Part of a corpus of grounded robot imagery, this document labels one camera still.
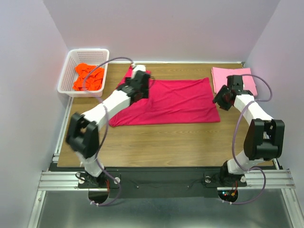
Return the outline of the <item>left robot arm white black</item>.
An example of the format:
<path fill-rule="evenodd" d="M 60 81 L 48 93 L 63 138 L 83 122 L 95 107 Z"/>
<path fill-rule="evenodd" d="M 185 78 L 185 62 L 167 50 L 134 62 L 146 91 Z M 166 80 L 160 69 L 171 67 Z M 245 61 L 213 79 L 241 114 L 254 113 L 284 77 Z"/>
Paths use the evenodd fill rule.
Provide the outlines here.
<path fill-rule="evenodd" d="M 109 120 L 120 111 L 149 97 L 150 79 L 148 72 L 134 70 L 131 77 L 126 78 L 123 84 L 96 107 L 71 116 L 66 143 L 84 165 L 86 177 L 78 176 L 79 180 L 95 187 L 105 184 L 104 166 L 97 158 L 105 138 L 99 140 L 99 131 L 103 126 L 108 129 Z"/>

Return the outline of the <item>magenta red t-shirt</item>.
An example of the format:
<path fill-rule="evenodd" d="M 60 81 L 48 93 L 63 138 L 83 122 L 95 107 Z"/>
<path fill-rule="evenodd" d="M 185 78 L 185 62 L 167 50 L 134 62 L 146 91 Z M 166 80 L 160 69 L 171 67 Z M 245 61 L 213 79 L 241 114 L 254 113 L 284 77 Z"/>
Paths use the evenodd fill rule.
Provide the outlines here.
<path fill-rule="evenodd" d="M 219 123 L 209 78 L 155 80 L 149 97 L 113 116 L 111 127 L 150 124 Z"/>

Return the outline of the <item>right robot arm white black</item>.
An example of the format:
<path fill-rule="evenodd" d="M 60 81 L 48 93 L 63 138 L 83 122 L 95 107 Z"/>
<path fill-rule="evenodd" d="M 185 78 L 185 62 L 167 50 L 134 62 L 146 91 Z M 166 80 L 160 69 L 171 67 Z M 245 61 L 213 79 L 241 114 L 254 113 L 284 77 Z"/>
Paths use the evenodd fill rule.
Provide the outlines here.
<path fill-rule="evenodd" d="M 243 85 L 243 75 L 227 76 L 227 83 L 217 92 L 213 102 L 223 110 L 235 107 L 240 111 L 239 120 L 245 119 L 249 125 L 243 149 L 235 151 L 235 140 L 239 126 L 232 136 L 233 158 L 224 162 L 220 168 L 218 180 L 223 185 L 244 182 L 243 174 L 254 170 L 264 161 L 279 158 L 283 150 L 285 123 L 267 114 L 259 105 L 252 92 Z"/>

